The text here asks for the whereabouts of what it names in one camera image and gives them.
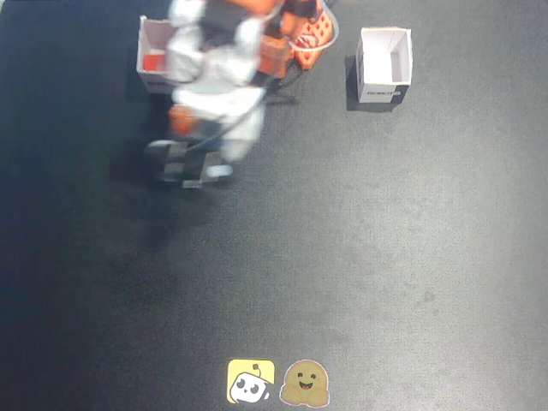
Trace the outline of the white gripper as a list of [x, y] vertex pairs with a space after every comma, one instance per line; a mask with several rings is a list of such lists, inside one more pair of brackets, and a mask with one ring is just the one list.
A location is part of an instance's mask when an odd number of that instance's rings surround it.
[[202, 120], [221, 126], [221, 157], [226, 162], [244, 159], [258, 141], [265, 120], [266, 90], [237, 87], [226, 93], [200, 93], [177, 88], [169, 110], [170, 132], [177, 139], [199, 139]]

